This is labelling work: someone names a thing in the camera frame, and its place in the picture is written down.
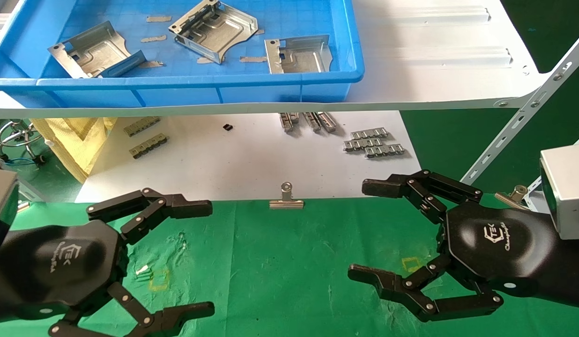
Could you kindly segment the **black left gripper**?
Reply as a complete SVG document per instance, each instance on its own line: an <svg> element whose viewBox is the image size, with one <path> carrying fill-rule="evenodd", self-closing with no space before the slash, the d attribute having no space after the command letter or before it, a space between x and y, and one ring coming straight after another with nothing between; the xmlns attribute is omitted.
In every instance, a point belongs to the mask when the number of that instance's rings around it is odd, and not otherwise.
<svg viewBox="0 0 579 337"><path fill-rule="evenodd" d="M211 301L151 314L120 284L129 261L126 244L135 245L167 218L212 215L211 201L188 201L182 194L145 188L90 205L87 214L91 221L82 226L7 234L0 247L0 322L66 313L49 329L51 337L107 337L80 328L78 322L112 298L137 322L126 337L176 337L185 322L214 315ZM129 215L134 218L120 228L120 235L106 224Z"/></svg>

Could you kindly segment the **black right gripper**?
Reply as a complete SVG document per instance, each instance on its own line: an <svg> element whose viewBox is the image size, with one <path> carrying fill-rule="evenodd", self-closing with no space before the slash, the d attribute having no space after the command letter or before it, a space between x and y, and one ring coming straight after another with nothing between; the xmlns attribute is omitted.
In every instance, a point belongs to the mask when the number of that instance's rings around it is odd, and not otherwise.
<svg viewBox="0 0 579 337"><path fill-rule="evenodd" d="M557 298L554 254L558 234L551 218L521 209L480 205L483 192L447 176L421 170L365 179L366 196L405 198L433 224L444 223L449 256L437 256L409 277L358 264L348 278L374 286L382 300L403 305L421 322L490 315L510 296ZM438 198L457 204L447 211ZM422 290L445 271L474 295L433 300Z"/></svg>

